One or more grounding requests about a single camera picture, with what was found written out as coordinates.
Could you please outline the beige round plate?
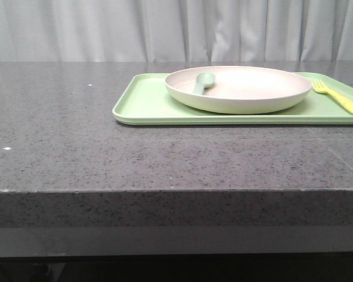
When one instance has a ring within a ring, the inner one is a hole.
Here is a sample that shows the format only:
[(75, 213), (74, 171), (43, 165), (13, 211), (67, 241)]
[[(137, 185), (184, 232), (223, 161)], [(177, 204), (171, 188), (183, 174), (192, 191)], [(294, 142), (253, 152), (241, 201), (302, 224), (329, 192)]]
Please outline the beige round plate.
[[(193, 93), (203, 72), (215, 75), (202, 94)], [(235, 115), (277, 112), (305, 99), (311, 82), (295, 73), (251, 66), (207, 66), (170, 73), (165, 87), (177, 101), (201, 110)]]

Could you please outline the yellow plastic fork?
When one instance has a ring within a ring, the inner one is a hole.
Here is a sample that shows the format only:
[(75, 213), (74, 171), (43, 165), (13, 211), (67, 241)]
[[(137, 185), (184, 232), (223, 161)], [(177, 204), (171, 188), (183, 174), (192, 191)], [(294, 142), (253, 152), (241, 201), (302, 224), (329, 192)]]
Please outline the yellow plastic fork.
[(316, 93), (325, 94), (333, 98), (347, 112), (353, 115), (353, 100), (343, 94), (329, 88), (322, 80), (313, 80), (312, 88)]

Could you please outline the light green serving tray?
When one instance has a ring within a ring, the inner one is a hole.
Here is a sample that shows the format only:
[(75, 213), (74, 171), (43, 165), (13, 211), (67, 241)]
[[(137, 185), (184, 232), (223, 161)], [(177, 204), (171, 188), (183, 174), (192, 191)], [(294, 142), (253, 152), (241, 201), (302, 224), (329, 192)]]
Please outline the light green serving tray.
[(164, 85), (164, 73), (136, 75), (112, 113), (133, 126), (192, 125), (353, 125), (353, 115), (331, 97), (311, 90), (297, 105), (261, 115), (225, 115), (186, 106), (175, 100)]

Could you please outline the pale green plastic spoon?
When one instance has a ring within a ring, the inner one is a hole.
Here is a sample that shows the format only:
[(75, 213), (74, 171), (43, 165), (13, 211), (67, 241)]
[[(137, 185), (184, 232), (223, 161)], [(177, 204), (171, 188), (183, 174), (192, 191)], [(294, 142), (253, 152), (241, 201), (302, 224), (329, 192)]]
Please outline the pale green plastic spoon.
[(208, 89), (215, 84), (215, 74), (212, 72), (202, 72), (195, 80), (195, 86), (192, 90), (193, 94), (203, 95), (205, 89)]

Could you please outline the grey pleated curtain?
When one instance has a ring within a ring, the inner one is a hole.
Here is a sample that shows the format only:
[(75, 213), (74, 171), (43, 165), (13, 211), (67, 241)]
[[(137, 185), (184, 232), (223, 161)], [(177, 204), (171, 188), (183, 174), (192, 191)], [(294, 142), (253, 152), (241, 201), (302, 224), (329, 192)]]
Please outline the grey pleated curtain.
[(0, 62), (353, 61), (353, 1), (0, 1)]

